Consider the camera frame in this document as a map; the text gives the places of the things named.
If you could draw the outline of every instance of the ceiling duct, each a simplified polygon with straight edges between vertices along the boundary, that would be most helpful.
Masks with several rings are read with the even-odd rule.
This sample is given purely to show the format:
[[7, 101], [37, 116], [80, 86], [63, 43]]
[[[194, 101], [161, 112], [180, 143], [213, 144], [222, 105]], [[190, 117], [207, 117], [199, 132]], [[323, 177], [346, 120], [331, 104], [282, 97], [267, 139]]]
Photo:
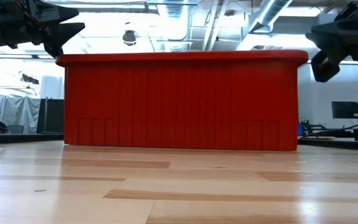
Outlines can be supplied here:
[[171, 52], [188, 51], [189, 44], [184, 43], [184, 41], [188, 40], [190, 6], [166, 4], [158, 5], [157, 9], [160, 13], [161, 20], [164, 22], [165, 36], [170, 40], [165, 44], [165, 47], [168, 47]]
[[291, 4], [292, 0], [264, 0], [260, 10], [250, 15], [249, 32], [271, 33], [273, 23], [281, 10]]
[[121, 4], [100, 1], [56, 1], [44, 0], [44, 2], [63, 7], [74, 7], [79, 12], [95, 12], [95, 13], [148, 13], [157, 14], [158, 10], [155, 6], [149, 7], [147, 2], [123, 2]]

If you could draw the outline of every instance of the red plastic bin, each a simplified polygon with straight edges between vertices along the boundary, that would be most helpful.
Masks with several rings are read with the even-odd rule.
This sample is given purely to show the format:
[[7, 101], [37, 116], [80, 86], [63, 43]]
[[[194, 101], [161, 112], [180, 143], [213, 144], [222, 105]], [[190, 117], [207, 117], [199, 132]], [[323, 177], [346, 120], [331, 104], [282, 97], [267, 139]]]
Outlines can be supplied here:
[[62, 55], [66, 144], [295, 151], [300, 50]]

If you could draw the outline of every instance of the ceiling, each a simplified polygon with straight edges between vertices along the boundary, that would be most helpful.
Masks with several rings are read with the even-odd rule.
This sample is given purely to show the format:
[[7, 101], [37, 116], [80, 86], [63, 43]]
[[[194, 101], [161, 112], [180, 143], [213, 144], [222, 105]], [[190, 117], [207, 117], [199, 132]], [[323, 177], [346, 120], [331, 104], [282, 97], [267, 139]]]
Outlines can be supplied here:
[[[68, 7], [83, 8], [86, 12], [81, 12], [79, 16], [67, 22], [84, 22], [86, 28], [78, 35], [69, 40], [63, 47], [66, 54], [95, 54], [95, 53], [131, 53], [131, 52], [164, 52], [169, 44], [167, 37], [178, 28], [169, 26], [158, 14], [151, 13], [118, 13], [110, 10], [112, 7], [127, 7], [131, 3], [115, 0], [98, 1], [94, 4], [86, 1], [48, 1]], [[188, 26], [189, 39], [185, 43], [190, 44], [191, 51], [203, 49], [203, 42], [208, 30], [207, 21], [209, 12], [216, 4], [217, 0], [198, 0], [198, 4], [190, 10], [190, 23]], [[219, 32], [217, 41], [214, 42], [212, 50], [236, 50], [244, 38], [242, 28], [248, 23], [248, 15], [259, 10], [261, 0], [236, 0], [229, 1], [226, 12], [230, 11], [230, 16], [223, 16], [219, 21]], [[323, 0], [294, 0], [291, 5], [284, 9], [280, 18], [292, 18], [285, 22], [280, 19], [275, 23], [275, 27], [281, 27], [280, 33], [268, 37], [259, 35], [249, 35], [246, 38], [248, 49], [251, 50], [255, 45], [264, 45], [264, 49], [303, 49], [307, 50], [311, 56], [317, 52], [313, 43], [303, 37], [303, 31], [295, 32], [291, 26], [296, 18], [313, 18], [323, 12], [327, 7], [342, 7], [346, 1], [323, 1]], [[155, 9], [156, 5], [150, 4], [150, 9]], [[217, 28], [216, 22], [212, 27], [211, 35]], [[129, 47], [122, 42], [122, 35], [125, 30], [134, 30], [137, 37], [137, 44]], [[12, 50], [9, 47], [0, 47], [0, 57], [6, 58], [29, 58], [31, 55], [40, 55], [40, 59], [47, 61], [50, 58], [44, 51], [42, 45], [34, 46], [31, 43], [20, 44], [18, 49]]]

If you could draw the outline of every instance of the wooden floor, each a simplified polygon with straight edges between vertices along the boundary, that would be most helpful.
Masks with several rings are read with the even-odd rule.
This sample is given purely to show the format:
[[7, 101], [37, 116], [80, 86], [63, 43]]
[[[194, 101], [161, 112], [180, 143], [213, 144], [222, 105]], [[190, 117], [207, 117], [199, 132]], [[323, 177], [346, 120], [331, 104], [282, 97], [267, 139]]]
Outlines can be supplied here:
[[358, 151], [0, 145], [0, 223], [358, 223]]

